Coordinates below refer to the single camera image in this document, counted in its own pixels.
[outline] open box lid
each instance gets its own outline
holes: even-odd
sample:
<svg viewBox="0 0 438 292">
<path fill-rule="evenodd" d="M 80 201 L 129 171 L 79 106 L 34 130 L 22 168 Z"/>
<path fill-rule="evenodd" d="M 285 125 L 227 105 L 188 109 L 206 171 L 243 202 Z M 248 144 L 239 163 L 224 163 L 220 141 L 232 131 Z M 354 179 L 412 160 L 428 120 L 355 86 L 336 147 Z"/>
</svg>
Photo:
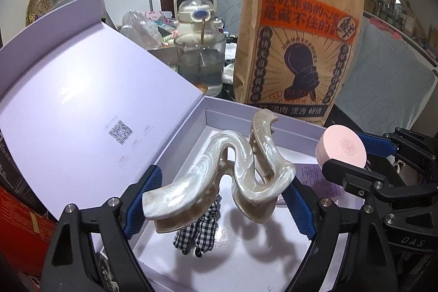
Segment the open box lid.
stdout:
<svg viewBox="0 0 438 292">
<path fill-rule="evenodd" d="M 0 50 L 0 128 L 34 193 L 59 218 L 137 182 L 202 92 L 76 0 Z"/>
</svg>

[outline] brown paper bag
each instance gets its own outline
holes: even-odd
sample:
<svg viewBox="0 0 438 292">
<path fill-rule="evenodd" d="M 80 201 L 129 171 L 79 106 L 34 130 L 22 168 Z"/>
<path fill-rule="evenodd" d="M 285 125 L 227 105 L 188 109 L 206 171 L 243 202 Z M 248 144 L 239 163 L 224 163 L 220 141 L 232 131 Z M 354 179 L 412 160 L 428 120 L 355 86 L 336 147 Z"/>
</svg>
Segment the brown paper bag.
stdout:
<svg viewBox="0 0 438 292">
<path fill-rule="evenodd" d="M 243 0 L 236 100 L 322 125 L 358 39 L 364 0 Z"/>
</svg>

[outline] lavender gift box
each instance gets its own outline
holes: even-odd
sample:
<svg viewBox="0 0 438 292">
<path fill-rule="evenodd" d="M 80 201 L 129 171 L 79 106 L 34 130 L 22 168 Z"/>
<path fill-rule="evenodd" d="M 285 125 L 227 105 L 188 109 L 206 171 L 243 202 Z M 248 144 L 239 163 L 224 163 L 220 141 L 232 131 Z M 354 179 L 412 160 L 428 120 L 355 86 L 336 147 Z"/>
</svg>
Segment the lavender gift box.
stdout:
<svg viewBox="0 0 438 292">
<path fill-rule="evenodd" d="M 0 50 L 0 128 L 21 174 L 50 212 L 100 206 L 151 164 L 167 185 L 187 173 L 219 130 L 249 135 L 257 108 L 204 97 L 146 50 L 101 22 L 101 0 L 76 0 L 38 19 Z M 279 115 L 272 135 L 295 163 L 316 164 L 322 127 Z M 234 153 L 229 150 L 229 158 Z M 157 292 L 283 291 L 310 241 L 288 209 L 265 224 L 242 215 L 220 184 L 213 251 L 184 256 L 175 233 L 145 222 L 130 246 Z M 341 207 L 362 200 L 342 192 Z M 321 290 L 333 286 L 340 235 Z M 99 248 L 100 239 L 93 239 Z"/>
</svg>

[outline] leaf pattern fabric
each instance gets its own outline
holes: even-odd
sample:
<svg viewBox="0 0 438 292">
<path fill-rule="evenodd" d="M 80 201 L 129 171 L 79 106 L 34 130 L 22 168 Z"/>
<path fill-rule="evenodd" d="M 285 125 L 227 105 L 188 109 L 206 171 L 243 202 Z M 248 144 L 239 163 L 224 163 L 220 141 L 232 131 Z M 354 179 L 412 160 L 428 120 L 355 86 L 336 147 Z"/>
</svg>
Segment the leaf pattern fabric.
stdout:
<svg viewBox="0 0 438 292">
<path fill-rule="evenodd" d="M 358 45 L 335 104 L 363 131 L 409 129 L 438 78 L 403 40 L 363 18 Z"/>
<path fill-rule="evenodd" d="M 216 17 L 224 21 L 224 28 L 230 35 L 239 35 L 242 4 L 243 0 L 218 0 Z"/>
</svg>

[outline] glass jar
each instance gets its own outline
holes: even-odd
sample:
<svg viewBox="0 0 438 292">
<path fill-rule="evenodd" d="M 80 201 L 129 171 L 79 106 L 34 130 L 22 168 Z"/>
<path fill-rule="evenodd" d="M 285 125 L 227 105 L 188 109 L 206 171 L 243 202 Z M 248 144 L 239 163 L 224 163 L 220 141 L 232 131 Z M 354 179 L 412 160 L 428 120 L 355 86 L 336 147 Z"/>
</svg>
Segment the glass jar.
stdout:
<svg viewBox="0 0 438 292">
<path fill-rule="evenodd" d="M 215 97 L 222 90 L 226 37 L 223 33 L 189 33 L 177 37 L 178 73 L 207 96 Z"/>
<path fill-rule="evenodd" d="M 394 14 L 392 11 L 390 11 L 388 9 L 388 11 L 386 12 L 386 22 L 388 24 L 394 25 Z"/>
</svg>

